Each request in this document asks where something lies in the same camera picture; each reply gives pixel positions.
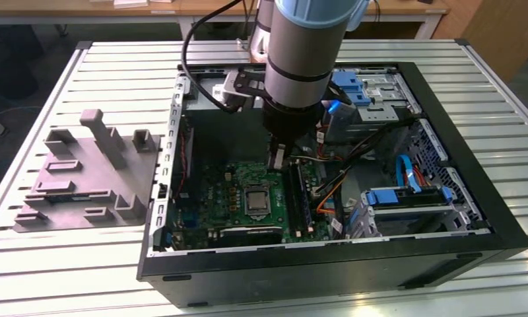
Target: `paper on desk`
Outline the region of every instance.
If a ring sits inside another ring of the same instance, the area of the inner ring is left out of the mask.
[[[147,7],[149,0],[115,0],[113,7],[116,9]]]

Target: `blue cable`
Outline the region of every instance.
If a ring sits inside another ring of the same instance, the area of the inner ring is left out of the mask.
[[[328,108],[328,114],[332,114],[336,110],[336,108],[340,107],[340,101],[335,100],[331,104],[331,108]]]
[[[404,154],[397,156],[397,162],[395,162],[395,177],[397,179],[397,186],[404,186],[401,164],[405,165],[408,184],[413,188],[413,192],[420,193],[420,186],[415,179],[413,164],[411,163],[408,155]]]

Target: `wooden desk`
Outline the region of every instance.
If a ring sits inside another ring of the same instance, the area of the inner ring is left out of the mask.
[[[181,0],[152,2],[148,7],[115,9],[113,2],[89,0],[0,0],[0,17],[136,17],[157,15],[152,11],[173,11],[179,15]]]
[[[183,34],[188,33],[192,23],[223,7],[228,2],[229,0],[180,0],[180,28],[183,29]],[[440,18],[449,11],[443,0],[433,0],[431,5],[416,0],[379,0],[379,7],[381,22],[423,22],[415,37],[417,40],[427,40],[432,37]],[[376,5],[371,2],[363,21],[372,22],[375,18]],[[243,4],[235,5],[221,15],[209,20],[209,22],[241,21],[244,21]]]
[[[103,24],[177,22],[183,36],[203,16],[223,7],[229,0],[176,0],[173,3],[151,3],[148,7],[113,9],[111,2],[89,0],[0,0],[0,24]],[[429,39],[441,15],[448,13],[443,0],[432,5],[416,0],[379,0],[383,22],[423,22],[417,39]],[[376,7],[371,3],[364,22],[375,20]],[[236,5],[213,22],[244,21],[243,4]]]
[[[223,7],[228,2],[231,2],[231,0],[180,0],[180,14],[204,16]],[[443,15],[448,13],[449,10],[443,0],[433,0],[431,5],[416,0],[379,0],[379,6],[383,15]],[[243,14],[243,4],[235,5],[224,12],[224,15]],[[376,5],[373,2],[369,3],[367,15],[376,15]]]

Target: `motherboard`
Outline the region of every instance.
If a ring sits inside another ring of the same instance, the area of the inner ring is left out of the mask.
[[[311,219],[308,198],[319,184],[315,166],[300,164],[297,169],[309,224],[289,212],[296,198],[285,172],[267,170],[260,162],[204,165],[199,207],[179,213],[185,249],[211,248],[217,242],[219,246],[241,246],[328,240],[328,223]]]

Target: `slotted aluminum table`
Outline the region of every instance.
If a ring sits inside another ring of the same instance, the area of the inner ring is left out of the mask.
[[[164,133],[181,42],[93,43],[73,53],[0,185],[0,316],[492,316],[528,314],[528,251],[435,289],[180,311],[136,280],[143,227],[18,234],[13,218],[45,162],[52,127],[76,137],[100,108],[121,135]],[[191,44],[192,63],[241,63],[233,42]],[[413,61],[528,234],[528,110],[470,46],[453,41],[347,41],[340,61]]]

